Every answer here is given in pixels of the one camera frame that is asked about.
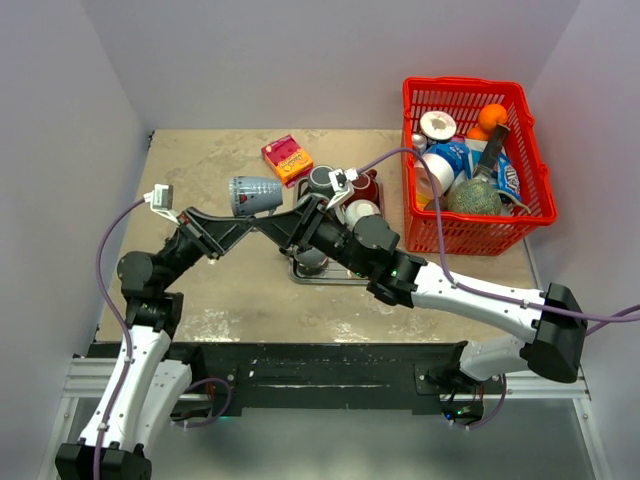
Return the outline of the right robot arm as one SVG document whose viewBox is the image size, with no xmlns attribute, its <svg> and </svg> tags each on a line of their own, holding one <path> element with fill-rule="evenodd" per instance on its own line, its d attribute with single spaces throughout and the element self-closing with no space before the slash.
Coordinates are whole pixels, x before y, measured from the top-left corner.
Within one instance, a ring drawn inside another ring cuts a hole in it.
<svg viewBox="0 0 640 480">
<path fill-rule="evenodd" d="M 530 370 L 559 383 L 579 373 L 587 323 L 571 290 L 505 287 L 458 274 L 398 248 L 399 236 L 380 215 L 349 227 L 308 201 L 289 212 L 256 219 L 255 228 L 279 247 L 313 247 L 367 279 L 379 301 L 454 313 L 504 331 L 470 342 L 445 369 L 448 386 L 469 392 L 494 375 Z"/>
</svg>

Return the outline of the green patterned ball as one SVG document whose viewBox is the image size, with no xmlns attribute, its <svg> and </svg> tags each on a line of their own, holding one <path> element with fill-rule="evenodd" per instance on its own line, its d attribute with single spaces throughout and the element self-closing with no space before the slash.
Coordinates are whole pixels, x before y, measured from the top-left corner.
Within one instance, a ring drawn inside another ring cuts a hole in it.
<svg viewBox="0 0 640 480">
<path fill-rule="evenodd" d="M 498 191 L 488 182 L 474 178 L 462 182 L 449 195 L 448 209 L 469 215 L 499 215 L 502 202 Z"/>
</svg>

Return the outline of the white speckled mug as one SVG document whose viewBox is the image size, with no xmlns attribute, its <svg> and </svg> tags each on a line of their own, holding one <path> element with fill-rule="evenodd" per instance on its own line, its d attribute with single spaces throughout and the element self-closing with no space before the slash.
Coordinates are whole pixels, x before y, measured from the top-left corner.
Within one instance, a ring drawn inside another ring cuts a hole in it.
<svg viewBox="0 0 640 480">
<path fill-rule="evenodd" d="M 358 199 L 346 207 L 344 223 L 349 230 L 352 230 L 361 218 L 368 216 L 381 216 L 379 207 L 369 200 Z"/>
</svg>

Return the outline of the pink orange snack box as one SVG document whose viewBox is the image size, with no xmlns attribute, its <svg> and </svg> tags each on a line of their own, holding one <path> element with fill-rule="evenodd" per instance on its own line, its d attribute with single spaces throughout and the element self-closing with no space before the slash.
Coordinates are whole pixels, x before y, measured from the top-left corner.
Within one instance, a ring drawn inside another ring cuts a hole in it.
<svg viewBox="0 0 640 480">
<path fill-rule="evenodd" d="M 287 188 L 314 167 L 309 153 L 291 136 L 281 137 L 261 148 L 266 164 Z"/>
</svg>

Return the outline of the dark grey mug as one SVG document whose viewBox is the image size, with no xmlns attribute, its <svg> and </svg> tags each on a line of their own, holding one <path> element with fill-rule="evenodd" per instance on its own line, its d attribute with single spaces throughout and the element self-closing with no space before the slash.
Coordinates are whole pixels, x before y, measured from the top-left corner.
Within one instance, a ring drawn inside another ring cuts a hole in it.
<svg viewBox="0 0 640 480">
<path fill-rule="evenodd" d="M 302 195 L 315 193 L 331 199 L 334 196 L 334 189 L 329 173 L 333 170 L 333 167 L 327 165 L 317 165 L 313 167 L 308 175 L 301 180 L 300 193 Z"/>
</svg>

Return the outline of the blue white packet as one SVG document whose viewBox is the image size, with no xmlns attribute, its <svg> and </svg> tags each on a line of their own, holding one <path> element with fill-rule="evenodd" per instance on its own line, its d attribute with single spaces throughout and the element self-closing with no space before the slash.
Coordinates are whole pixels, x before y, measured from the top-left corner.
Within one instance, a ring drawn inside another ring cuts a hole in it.
<svg viewBox="0 0 640 480">
<path fill-rule="evenodd" d="M 465 173 L 467 179 L 472 177 L 472 155 L 464 142 L 434 144 L 427 149 L 426 153 L 443 158 L 452 168 L 454 178 L 457 178 L 462 172 Z"/>
</svg>

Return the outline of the grey green mug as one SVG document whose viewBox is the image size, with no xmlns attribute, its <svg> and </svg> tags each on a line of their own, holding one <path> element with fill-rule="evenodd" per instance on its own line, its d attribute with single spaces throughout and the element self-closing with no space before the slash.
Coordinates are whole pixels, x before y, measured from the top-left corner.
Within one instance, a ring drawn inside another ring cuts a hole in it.
<svg viewBox="0 0 640 480">
<path fill-rule="evenodd" d="M 328 256 L 314 247 L 298 249 L 293 258 L 301 267 L 307 269 L 323 268 L 328 261 Z"/>
</svg>

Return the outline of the black base frame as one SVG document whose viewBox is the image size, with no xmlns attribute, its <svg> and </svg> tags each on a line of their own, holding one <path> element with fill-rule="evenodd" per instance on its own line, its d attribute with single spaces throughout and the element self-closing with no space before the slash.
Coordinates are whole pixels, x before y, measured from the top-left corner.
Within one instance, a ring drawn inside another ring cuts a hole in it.
<svg viewBox="0 0 640 480">
<path fill-rule="evenodd" d="M 125 381 L 116 399 L 159 399 L 171 382 L 159 367 L 174 360 L 187 371 L 188 390 L 202 397 L 173 407 L 176 421 L 260 408 L 409 410 L 474 424 L 486 415 L 482 400 L 511 389 L 504 377 L 479 383 L 454 373 L 463 346 L 173 343 L 156 362 L 149 348 L 137 347 L 127 374 L 116 375 Z"/>
</svg>

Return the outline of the pink white toilet roll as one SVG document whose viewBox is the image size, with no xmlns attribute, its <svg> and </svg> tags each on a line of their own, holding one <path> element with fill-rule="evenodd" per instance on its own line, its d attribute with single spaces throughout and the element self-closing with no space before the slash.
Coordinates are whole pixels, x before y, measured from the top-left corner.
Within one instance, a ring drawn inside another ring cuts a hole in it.
<svg viewBox="0 0 640 480">
<path fill-rule="evenodd" d="M 454 181 L 454 169 L 441 155 L 425 153 L 414 162 L 416 192 L 426 200 L 441 197 Z"/>
</svg>

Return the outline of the brown handled tool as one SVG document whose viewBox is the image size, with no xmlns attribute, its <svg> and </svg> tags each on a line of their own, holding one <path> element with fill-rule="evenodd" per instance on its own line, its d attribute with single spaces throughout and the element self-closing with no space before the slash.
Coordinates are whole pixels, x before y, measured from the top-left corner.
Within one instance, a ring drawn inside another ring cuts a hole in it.
<svg viewBox="0 0 640 480">
<path fill-rule="evenodd" d="M 504 142 L 510 133 L 506 125 L 497 124 L 487 145 L 485 146 L 477 165 L 473 170 L 473 177 L 490 178 L 495 166 L 499 162 Z"/>
</svg>

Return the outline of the blue snack bag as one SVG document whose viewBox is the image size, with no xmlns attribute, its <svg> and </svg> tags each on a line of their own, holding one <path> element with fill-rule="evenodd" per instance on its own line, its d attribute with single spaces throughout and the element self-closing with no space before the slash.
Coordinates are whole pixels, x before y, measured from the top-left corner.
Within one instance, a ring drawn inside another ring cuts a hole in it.
<svg viewBox="0 0 640 480">
<path fill-rule="evenodd" d="M 504 203 L 518 203 L 522 200 L 519 175 L 505 154 L 499 154 L 492 177 L 494 186 Z"/>
</svg>

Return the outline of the orange fruit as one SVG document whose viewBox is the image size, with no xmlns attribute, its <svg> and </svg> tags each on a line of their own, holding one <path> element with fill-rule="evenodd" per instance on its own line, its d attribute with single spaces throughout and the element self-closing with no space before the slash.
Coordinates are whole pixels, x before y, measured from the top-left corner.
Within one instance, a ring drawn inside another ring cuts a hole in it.
<svg viewBox="0 0 640 480">
<path fill-rule="evenodd" d="M 507 125 L 507 110 L 501 104 L 489 104 L 483 107 L 477 118 L 478 126 L 485 132 L 491 133 L 497 125 Z"/>
<path fill-rule="evenodd" d="M 470 140 L 489 141 L 491 134 L 487 133 L 479 125 L 476 125 L 467 132 L 466 138 Z"/>
</svg>

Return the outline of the grey blue mug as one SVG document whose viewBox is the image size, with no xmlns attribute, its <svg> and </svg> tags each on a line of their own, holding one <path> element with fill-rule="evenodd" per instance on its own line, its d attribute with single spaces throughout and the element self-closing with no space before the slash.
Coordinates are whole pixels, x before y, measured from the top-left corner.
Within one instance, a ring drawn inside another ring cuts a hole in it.
<svg viewBox="0 0 640 480">
<path fill-rule="evenodd" d="M 229 196 L 235 217 L 273 213 L 283 204 L 282 184 L 266 177 L 232 177 L 229 180 Z"/>
</svg>

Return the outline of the white tape roll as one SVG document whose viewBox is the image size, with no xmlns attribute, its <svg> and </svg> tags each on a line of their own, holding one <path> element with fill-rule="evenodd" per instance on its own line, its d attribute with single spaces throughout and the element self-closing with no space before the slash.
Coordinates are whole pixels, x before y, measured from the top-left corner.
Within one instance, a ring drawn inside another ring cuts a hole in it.
<svg viewBox="0 0 640 480">
<path fill-rule="evenodd" d="M 457 132 L 455 120 L 444 111 L 425 112 L 419 120 L 419 126 L 426 139 L 435 143 L 446 143 Z"/>
</svg>

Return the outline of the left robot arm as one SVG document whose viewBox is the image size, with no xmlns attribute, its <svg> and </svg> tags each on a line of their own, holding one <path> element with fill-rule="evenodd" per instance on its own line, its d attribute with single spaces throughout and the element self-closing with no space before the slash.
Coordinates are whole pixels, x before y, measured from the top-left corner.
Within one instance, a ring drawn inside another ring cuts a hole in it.
<svg viewBox="0 0 640 480">
<path fill-rule="evenodd" d="M 151 450 L 183 392 L 200 390 L 207 368 L 192 349 L 168 354 L 184 296 L 171 286 L 201 258 L 217 259 L 252 229 L 252 217 L 218 218 L 189 208 L 175 216 L 175 233 L 156 253 L 132 251 L 117 267 L 126 302 L 118 357 L 79 438 L 60 446 L 62 479 L 148 479 Z"/>
</svg>

